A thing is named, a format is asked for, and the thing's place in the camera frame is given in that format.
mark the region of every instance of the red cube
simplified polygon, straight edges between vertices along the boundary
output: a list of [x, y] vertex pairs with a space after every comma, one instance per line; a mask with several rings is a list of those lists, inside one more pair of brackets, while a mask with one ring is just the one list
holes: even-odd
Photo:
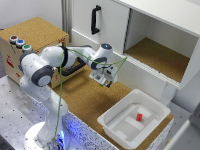
[[142, 116], [143, 116], [143, 114], [137, 114], [137, 121], [142, 121]]

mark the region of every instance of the green cable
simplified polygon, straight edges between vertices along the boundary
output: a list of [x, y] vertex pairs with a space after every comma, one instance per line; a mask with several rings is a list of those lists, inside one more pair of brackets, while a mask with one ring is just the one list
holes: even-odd
[[[115, 73], [114, 78], [115, 78], [115, 76], [117, 75], [118, 71], [120, 70], [120, 68], [122, 67], [122, 65], [124, 64], [124, 62], [125, 62], [126, 59], [127, 59], [127, 57], [125, 57], [124, 59], [122, 59], [122, 60], [120, 60], [120, 61], [116, 61], [116, 62], [111, 63], [111, 64], [104, 64], [104, 63], [99, 63], [99, 62], [96, 62], [96, 61], [94, 61], [94, 60], [91, 60], [90, 58], [88, 58], [88, 57], [86, 57], [85, 55], [79, 53], [78, 51], [75, 51], [75, 50], [72, 50], [72, 49], [69, 49], [69, 51], [74, 51], [74, 52], [78, 53], [79, 55], [85, 57], [86, 59], [88, 59], [88, 60], [90, 60], [90, 61], [92, 61], [92, 62], [94, 62], [94, 63], [96, 63], [96, 64], [101, 64], [101, 65], [114, 65], [114, 64], [117, 64], [117, 63], [122, 62], [121, 65], [119, 66], [117, 72]], [[63, 54], [64, 54], [64, 51], [62, 52], [62, 54], [61, 54], [61, 56], [60, 56], [60, 67], [59, 67], [60, 72], [62, 72], [62, 67], [61, 67], [61, 65], [62, 65]], [[58, 123], [59, 123], [59, 117], [60, 117], [61, 98], [62, 98], [62, 75], [61, 75], [61, 73], [60, 73], [60, 99], [59, 99], [58, 119], [57, 119], [57, 124], [56, 124], [56, 131], [55, 131], [55, 136], [54, 136], [54, 141], [53, 141], [53, 147], [55, 146], [56, 134], [57, 134], [57, 130], [58, 130]]]
[[[62, 58], [63, 58], [63, 54], [64, 51], [62, 52], [61, 56], [60, 56], [60, 72], [62, 72]], [[59, 99], [59, 106], [58, 106], [58, 119], [57, 119], [57, 125], [56, 125], [56, 131], [55, 131], [55, 136], [54, 136], [54, 141], [53, 141], [53, 148], [55, 146], [55, 142], [56, 142], [56, 134], [57, 134], [57, 130], [58, 130], [58, 123], [59, 123], [59, 117], [60, 117], [60, 104], [61, 104], [61, 98], [62, 98], [62, 75], [60, 73], [60, 99]]]

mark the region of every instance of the cardboard box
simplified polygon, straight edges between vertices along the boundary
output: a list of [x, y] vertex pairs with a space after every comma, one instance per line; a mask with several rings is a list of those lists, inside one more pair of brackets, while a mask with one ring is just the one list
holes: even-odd
[[[40, 54], [42, 50], [48, 46], [56, 46], [59, 43], [62, 43], [63, 46], [69, 45], [69, 35], [66, 32], [58, 29], [40, 17], [30, 19], [0, 31], [0, 50], [5, 71], [6, 74], [17, 83], [19, 83], [23, 76], [23, 72], [19, 69], [19, 58], [22, 54], [22, 49], [18, 49], [15, 45], [10, 44], [9, 39], [12, 35], [17, 35], [19, 39], [25, 40], [26, 44], [31, 45], [33, 51], [37, 54]], [[63, 81], [80, 71], [82, 71], [82, 69], [68, 77], [63, 77]], [[59, 78], [59, 73], [57, 69], [55, 69], [50, 84], [52, 88], [60, 84]]]

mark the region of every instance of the white robotic arm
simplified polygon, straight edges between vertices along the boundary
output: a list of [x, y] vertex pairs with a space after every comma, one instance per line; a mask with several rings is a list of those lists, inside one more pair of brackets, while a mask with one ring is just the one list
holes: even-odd
[[[26, 94], [43, 103], [48, 109], [45, 124], [34, 139], [37, 146], [41, 149], [49, 150], [52, 147], [55, 134], [59, 96], [47, 86], [52, 79], [54, 67], [60, 67], [61, 62], [61, 66], [67, 68], [66, 72], [62, 72], [66, 76], [87, 64], [92, 69], [90, 77], [101, 85], [110, 87], [117, 80], [117, 68], [112, 64], [107, 65], [110, 63], [112, 55], [112, 47], [108, 44], [102, 44], [97, 52], [90, 46], [61, 46], [47, 47], [40, 56], [33, 51], [27, 51], [22, 54], [20, 63], [24, 76], [20, 80], [20, 86]], [[82, 65], [73, 67], [77, 57]], [[60, 116], [62, 117], [67, 114], [68, 105], [63, 99], [61, 100], [61, 105]], [[57, 135], [63, 130], [61, 117], [59, 118]], [[62, 145], [59, 149], [66, 149], [66, 146]]]

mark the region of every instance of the white tub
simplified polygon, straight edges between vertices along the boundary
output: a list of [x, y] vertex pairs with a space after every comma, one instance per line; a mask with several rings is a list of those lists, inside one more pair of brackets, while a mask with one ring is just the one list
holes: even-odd
[[[141, 122], [137, 114], [143, 114]], [[133, 90], [98, 118], [108, 136], [126, 149], [136, 149], [169, 115], [170, 109], [140, 90]]]

